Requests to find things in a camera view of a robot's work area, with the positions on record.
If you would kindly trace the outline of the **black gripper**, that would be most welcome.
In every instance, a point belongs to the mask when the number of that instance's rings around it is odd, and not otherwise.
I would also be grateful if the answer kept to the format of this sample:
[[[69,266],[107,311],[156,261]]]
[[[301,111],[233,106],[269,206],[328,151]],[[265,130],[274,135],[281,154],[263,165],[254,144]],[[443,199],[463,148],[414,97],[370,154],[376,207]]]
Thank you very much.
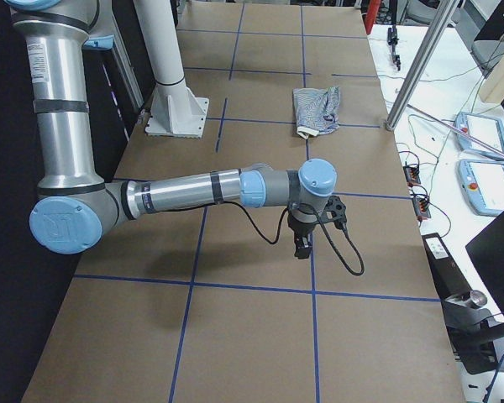
[[[294,256],[296,258],[308,259],[312,252],[311,234],[317,222],[302,222],[292,214],[287,218],[288,226],[293,231],[293,241],[295,245]]]

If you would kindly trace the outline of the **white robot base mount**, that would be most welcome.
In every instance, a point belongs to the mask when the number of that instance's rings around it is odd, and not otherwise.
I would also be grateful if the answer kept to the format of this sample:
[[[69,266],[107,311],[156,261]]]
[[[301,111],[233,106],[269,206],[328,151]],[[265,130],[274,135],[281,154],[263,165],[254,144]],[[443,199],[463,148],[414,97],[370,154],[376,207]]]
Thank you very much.
[[[155,78],[146,133],[199,139],[209,100],[195,97],[187,86],[171,3],[142,0],[134,3]]]

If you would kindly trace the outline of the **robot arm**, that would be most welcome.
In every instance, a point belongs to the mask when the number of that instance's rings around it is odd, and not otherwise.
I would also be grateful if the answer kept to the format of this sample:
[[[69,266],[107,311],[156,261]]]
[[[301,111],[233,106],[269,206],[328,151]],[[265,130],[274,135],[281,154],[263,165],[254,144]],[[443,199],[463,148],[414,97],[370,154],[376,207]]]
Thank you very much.
[[[345,227],[333,193],[337,174],[322,159],[296,170],[266,164],[209,170],[200,138],[209,101],[186,83],[172,6],[138,1],[134,9],[155,76],[144,140],[134,140],[124,165],[146,177],[121,174],[106,182],[95,169],[83,50],[108,49],[118,35],[109,1],[12,1],[14,28],[29,58],[45,174],[29,214],[34,238],[58,254],[78,254],[118,225],[143,215],[232,204],[243,211],[281,207],[295,255],[312,252],[315,228]]]

